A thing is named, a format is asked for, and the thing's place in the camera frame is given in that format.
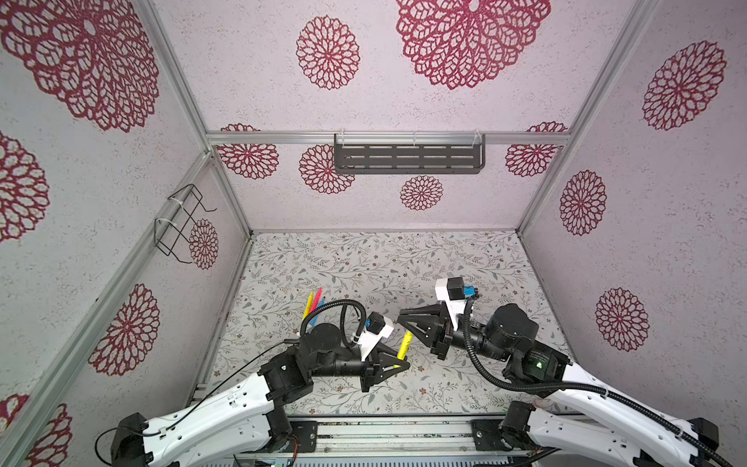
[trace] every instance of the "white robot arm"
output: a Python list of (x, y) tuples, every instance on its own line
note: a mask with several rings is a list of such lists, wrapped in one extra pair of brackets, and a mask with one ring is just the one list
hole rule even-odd
[[(360, 314), (352, 342), (334, 324), (318, 324), (306, 332), (309, 321), (323, 310), (348, 305)], [(409, 368), (409, 362), (398, 359), (397, 351), (380, 341), (391, 330), (388, 318), (375, 312), (366, 316), (363, 305), (354, 300), (320, 306), (302, 322), (300, 337), (285, 342), (288, 349), (240, 383), (169, 415), (149, 420), (140, 413), (125, 417), (113, 429), (111, 465), (188, 467), (239, 452), (277, 451), (291, 436), (284, 405), (309, 394), (314, 389), (312, 377), (357, 376), (361, 390), (368, 392)]]
[[(470, 321), (477, 290), (462, 277), (438, 279), (440, 303), (400, 311), (397, 322), (445, 359), (467, 350), (480, 374), (496, 386), (570, 406), (599, 425), (584, 424), (514, 401), (501, 422), (505, 448), (561, 448), (612, 466), (730, 467), (715, 450), (719, 430), (703, 418), (687, 421), (656, 411), (616, 391), (563, 353), (535, 340), (539, 325), (516, 304), (498, 308), (487, 324)], [(506, 362), (499, 380), (477, 355)]]

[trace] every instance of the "black cable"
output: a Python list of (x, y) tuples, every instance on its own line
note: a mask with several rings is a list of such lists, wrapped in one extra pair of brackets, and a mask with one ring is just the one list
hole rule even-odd
[(560, 449), (559, 448), (547, 448), (547, 449), (543, 449), (537, 454), (534, 454), (533, 456), (529, 456), (526, 459), (517, 460), (516, 462), (512, 462), (508, 464), (472, 464), (472, 467), (524, 467), (524, 466), (530, 465), (531, 463), (537, 460), (543, 459), (557, 451), (560, 451)]
[[(610, 399), (617, 400), (619, 403), (623, 403), (624, 405), (629, 406), (631, 409), (642, 413), (653, 421), (656, 421), (668, 431), (671, 431), (673, 433), (681, 432), (679, 426), (671, 423), (661, 415), (652, 412), (651, 410), (647, 409), (636, 401), (625, 397), (622, 394), (613, 391), (607, 391), (606, 389), (600, 388), (599, 386), (583, 383), (538, 383), (522, 385), (507, 383), (506, 381), (499, 380), (497, 377), (491, 374), (490, 371), (488, 371), (482, 363), (480, 363), (480, 360), (477, 358), (477, 353), (474, 350), (474, 343), (472, 342), (472, 337), (469, 335), (470, 315), (472, 313), (473, 303), (474, 298), (467, 299), (467, 303), (465, 304), (465, 311), (462, 315), (462, 335), (464, 337), (465, 349), (467, 350), (467, 355), (469, 356), (470, 361), (472, 361), (472, 365), (475, 367), (475, 369), (477, 369), (477, 372), (480, 373), (480, 375), (488, 380), (491, 384), (496, 385), (501, 389), (506, 389), (507, 391), (526, 392), (528, 394), (534, 394), (539, 391), (562, 391), (563, 389), (595, 392), (596, 394), (600, 394)], [(713, 449), (703, 444), (700, 440), (693, 438), (688, 433), (682, 432), (680, 437), (691, 445), (695, 446), (700, 451), (703, 451), (707, 456), (716, 461), (716, 463), (721, 467), (733, 467), (729, 462), (727, 462), (726, 459), (716, 454)]]
[[(257, 360), (257, 359), (258, 359), (259, 357), (261, 357), (261, 356), (265, 355), (265, 354), (266, 354), (267, 352), (269, 352), (270, 350), (272, 350), (272, 349), (274, 349), (275, 347), (279, 346), (280, 344), (282, 344), (282, 342), (278, 342), (278, 343), (277, 343), (277, 344), (275, 344), (274, 346), (272, 346), (272, 347), (269, 347), (269, 348), (268, 348), (268, 349), (266, 349), (266, 350), (265, 350), (264, 352), (260, 353), (259, 355), (257, 355), (256, 357), (254, 357), (253, 359), (251, 359), (250, 361), (248, 361), (247, 363), (245, 363), (245, 364), (244, 364), (244, 366), (242, 366), (242, 367), (241, 367), (241, 368), (239, 368), (238, 370), (234, 371), (234, 373), (233, 373), (233, 374), (232, 374), (231, 376), (229, 376), (229, 377), (227, 377), (226, 379), (224, 379), (224, 380), (223, 380), (223, 381), (222, 381), (222, 382), (221, 382), (221, 383), (220, 383), (220, 384), (219, 384), (218, 386), (215, 386), (215, 387), (213, 388), (213, 390), (212, 390), (212, 391), (210, 391), (210, 392), (208, 393), (208, 395), (206, 395), (205, 397), (203, 397), (202, 399), (200, 399), (200, 401), (199, 401), (199, 402), (198, 402), (197, 404), (193, 405), (193, 406), (192, 406), (192, 409), (191, 409), (191, 410), (190, 410), (189, 412), (185, 413), (185, 415), (184, 415), (183, 417), (181, 417), (181, 418), (180, 418), (179, 420), (175, 421), (175, 422), (174, 422), (174, 423), (172, 423), (172, 424), (171, 424), (171, 425), (170, 425), (169, 427), (167, 427), (167, 428), (166, 428), (166, 431), (168, 431), (168, 430), (171, 430), (171, 429), (172, 429), (172, 428), (174, 428), (174, 427), (175, 427), (176, 425), (178, 425), (178, 424), (179, 424), (179, 423), (180, 423), (180, 422), (181, 422), (182, 420), (184, 420), (185, 418), (187, 418), (187, 417), (188, 417), (188, 416), (189, 416), (189, 415), (190, 415), (190, 414), (191, 414), (192, 412), (194, 412), (194, 411), (195, 411), (195, 410), (197, 409), (197, 407), (199, 407), (199, 406), (200, 406), (200, 404), (202, 404), (203, 402), (205, 402), (205, 400), (206, 400), (207, 398), (209, 398), (210, 396), (212, 396), (213, 394), (215, 394), (215, 392), (216, 392), (216, 391), (218, 390), (218, 388), (220, 388), (221, 386), (223, 386), (224, 384), (226, 384), (226, 381), (230, 380), (231, 378), (233, 378), (234, 376), (236, 376), (237, 374), (239, 374), (239, 372), (241, 372), (241, 370), (245, 369), (245, 368), (246, 368), (247, 366), (249, 366), (249, 365), (251, 365), (252, 363), (254, 363), (254, 361), (256, 361), (256, 360)], [(155, 433), (140, 433), (140, 432), (137, 432), (137, 431), (135, 431), (135, 430), (131, 430), (131, 429), (127, 428), (127, 427), (114, 427), (114, 428), (110, 428), (109, 430), (106, 430), (106, 431), (105, 431), (104, 433), (101, 433), (101, 434), (99, 435), (99, 437), (98, 437), (98, 438), (96, 438), (96, 442), (94, 442), (94, 443), (93, 443), (93, 450), (94, 450), (94, 451), (96, 452), (96, 456), (97, 456), (97, 457), (99, 458), (99, 460), (100, 460), (101, 462), (103, 462), (104, 464), (106, 464), (107, 466), (111, 466), (111, 464), (110, 464), (110, 463), (108, 463), (108, 462), (106, 462), (106, 461), (105, 461), (105, 460), (104, 460), (104, 459), (103, 459), (103, 458), (101, 457), (101, 455), (99, 454), (99, 440), (100, 440), (100, 439), (102, 438), (102, 436), (104, 436), (104, 435), (105, 435), (106, 433), (109, 433), (110, 431), (114, 431), (114, 430), (116, 430), (117, 428), (121, 428), (122, 430), (124, 430), (124, 431), (126, 431), (126, 432), (128, 432), (128, 433), (130, 433), (130, 434), (133, 434), (133, 435), (137, 435), (137, 436), (142, 436), (143, 438), (148, 438), (148, 437), (150, 437), (150, 436), (157, 436), (157, 435), (160, 435), (160, 434), (161, 434), (161, 431), (160, 431), (160, 430), (159, 430), (159, 431), (157, 431), (157, 432), (155, 432)]]
[(99, 460), (100, 460), (101, 462), (103, 462), (104, 464), (106, 464), (107, 466), (110, 466), (111, 464), (110, 464), (110, 463), (108, 463), (108, 462), (106, 462), (106, 461), (104, 460), (104, 458), (103, 458), (103, 457), (101, 457), (101, 454), (99, 454), (99, 440), (100, 440), (100, 439), (102, 438), (102, 436), (104, 436), (104, 435), (105, 435), (106, 433), (109, 433), (109, 432), (111, 432), (111, 431), (114, 431), (114, 430), (116, 430), (116, 429), (117, 429), (117, 427), (115, 427), (115, 428), (109, 428), (109, 429), (108, 429), (108, 430), (106, 430), (106, 431), (105, 431), (104, 433), (101, 433), (101, 434), (99, 435), (99, 437), (98, 437), (98, 438), (96, 438), (96, 441), (95, 441), (95, 442), (93, 443), (93, 450), (94, 450), (94, 451), (96, 452), (96, 457), (98, 457), (98, 458), (99, 458)]
[(347, 305), (342, 306), (342, 311), (340, 311), (340, 334), (342, 334), (342, 344), (347, 348), (352, 348), (355, 346), (355, 342), (350, 342), (347, 340), (347, 336), (345, 335), (345, 314), (347, 313)]
[(299, 331), (299, 334), (300, 335), (306, 335), (306, 326), (309, 325), (309, 321), (311, 321), (312, 319), (314, 319), (314, 317), (316, 317), (317, 315), (319, 315), (324, 310), (328, 310), (330, 308), (335, 308), (336, 306), (346, 306), (346, 305), (350, 305), (352, 307), (355, 307), (355, 309), (360, 312), (360, 319), (359, 319), (359, 322), (358, 322), (358, 329), (356, 330), (356, 337), (353, 339), (353, 343), (350, 346), (348, 346), (349, 342), (347, 342), (347, 338), (345, 337), (345, 329), (342, 328), (342, 326), (344, 325), (344, 322), (345, 322), (344, 321), (344, 316), (345, 315), (343, 313), (340, 316), (340, 325), (341, 325), (340, 333), (343, 335), (342, 336), (343, 343), (345, 343), (346, 347), (352, 347), (353, 345), (357, 344), (358, 343), (358, 338), (361, 336), (361, 334), (363, 333), (363, 328), (366, 326), (366, 308), (363, 306), (362, 303), (360, 303), (358, 301), (355, 301), (355, 300), (349, 300), (347, 298), (343, 298), (341, 300), (333, 300), (331, 302), (327, 302), (327, 303), (324, 303), (323, 305), (319, 305), (318, 307), (316, 307), (314, 309), (314, 311), (312, 311), (311, 313), (309, 313), (308, 315), (306, 315), (306, 318), (304, 318), (303, 321), (301, 322), (301, 329)]

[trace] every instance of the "red floral pattern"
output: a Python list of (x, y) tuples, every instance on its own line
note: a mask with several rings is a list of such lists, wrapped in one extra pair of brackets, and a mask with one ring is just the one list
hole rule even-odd
[[(568, 128), (558, 122), (542, 122), (529, 128), (529, 132), (565, 132)], [(552, 144), (513, 144), (506, 153), (509, 172), (531, 177), (548, 168), (558, 146)]]
[(719, 92), (724, 81), (724, 51), (703, 40), (667, 58), (643, 97), (643, 117), (664, 131), (695, 118)]
[(33, 154), (0, 132), (0, 243), (34, 230), (49, 206), (49, 185)]
[(402, 204), (415, 211), (432, 208), (441, 200), (444, 187), (432, 176), (419, 175), (411, 178), (400, 190)]
[(209, 269), (218, 257), (218, 235), (207, 219), (200, 219), (189, 234), (189, 253), (200, 269)]
[(122, 376), (145, 360), (158, 337), (160, 313), (153, 293), (137, 284), (88, 358), (96, 373)]
[(602, 178), (591, 170), (582, 170), (565, 184), (560, 197), (560, 219), (573, 235), (596, 229), (606, 207), (607, 195)]
[(312, 83), (338, 89), (349, 83), (361, 61), (356, 37), (339, 19), (317, 16), (296, 41), (298, 64)]
[[(224, 132), (258, 132), (250, 125), (232, 123)], [(278, 152), (274, 144), (227, 144), (215, 148), (226, 167), (248, 179), (269, 177), (278, 168)]]
[(14, 394), (0, 402), (0, 436), (10, 426), (27, 400), (27, 395)]
[(475, 87), (516, 63), (550, 0), (397, 0), (397, 32), (415, 72), (449, 89)]
[(611, 288), (604, 292), (599, 297), (596, 315), (599, 332), (619, 350), (635, 350), (648, 337), (648, 314), (629, 290)]
[(303, 181), (319, 193), (340, 193), (353, 184), (354, 175), (335, 171), (334, 148), (329, 144), (310, 147), (301, 155), (298, 164)]
[(155, 112), (158, 67), (127, 0), (4, 0), (0, 40), (75, 117), (129, 132)]
[(59, 467), (67, 459), (67, 448), (72, 441), (71, 423), (67, 404), (61, 403), (55, 417), (47, 422), (42, 436), (28, 452), (24, 467)]

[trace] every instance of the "floral tablecloth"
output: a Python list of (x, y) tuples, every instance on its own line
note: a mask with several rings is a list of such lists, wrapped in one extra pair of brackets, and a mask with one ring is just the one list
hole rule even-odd
[[(439, 277), (463, 276), (480, 290), (474, 317), (485, 321), (505, 303), (517, 303), (539, 323), (537, 339), (570, 351), (526, 254), (512, 232), (360, 232), (259, 234), (255, 237), (209, 387), (272, 344), (295, 336), (311, 290), (327, 301), (351, 298), (367, 311), (396, 319), (399, 310), (436, 303)], [(338, 324), (336, 311), (320, 320)], [(349, 332), (354, 316), (348, 319)], [(395, 325), (385, 341), (395, 349), (404, 335)], [(278, 347), (277, 352), (285, 347)], [(271, 354), (247, 368), (255, 371)], [(286, 407), (288, 413), (466, 413), (504, 412), (511, 400), (533, 400), (485, 381), (467, 354), (451, 349), (446, 360), (415, 339), (407, 353), (411, 368), (360, 392), (356, 378), (318, 377), (314, 392)], [(499, 374), (503, 364), (483, 359)], [(534, 401), (557, 412), (565, 407)]]

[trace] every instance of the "floral wallpaper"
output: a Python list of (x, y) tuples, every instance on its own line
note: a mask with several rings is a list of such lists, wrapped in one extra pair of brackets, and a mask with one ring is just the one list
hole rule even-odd
[(662, 1), (523, 237), (579, 363), (717, 424), (732, 463), (747, 457), (745, 22), (744, 1)]
[(517, 62), (550, 14), (550, 0), (397, 0), (403, 55), (431, 84), (475, 87)]
[(307, 22), (296, 46), (303, 74), (322, 89), (338, 89), (358, 71), (356, 36), (337, 18), (317, 16)]
[(155, 112), (158, 67), (128, 0), (2, 0), (0, 38), (76, 118), (129, 132)]
[(0, 132), (0, 242), (36, 229), (49, 206), (49, 183), (36, 156)]
[(136, 284), (88, 357), (88, 363), (96, 373), (109, 376), (133, 371), (153, 349), (161, 325), (160, 314), (153, 292), (144, 284)]
[[(435, 279), (457, 275), (480, 290), (476, 318), (485, 320), (500, 305), (517, 303), (539, 323), (539, 340), (568, 353), (565, 337), (512, 232), (265, 233), (255, 237), (209, 386), (265, 348), (295, 335), (312, 289), (322, 287), (327, 301), (352, 298), (367, 311), (396, 319), (402, 308), (436, 303)], [(320, 320), (338, 323), (338, 316), (324, 312)], [(348, 332), (353, 328), (349, 320)], [(386, 344), (398, 348), (403, 335), (404, 329), (395, 327)], [(452, 349), (442, 362), (414, 341), (407, 356), (412, 364), (407, 372), (368, 393), (360, 392), (357, 378), (316, 378), (314, 392), (291, 404), (288, 411), (501, 412), (511, 400), (533, 398), (497, 390), (477, 374), (461, 350)], [(496, 374), (502, 369), (500, 363), (484, 363)]]

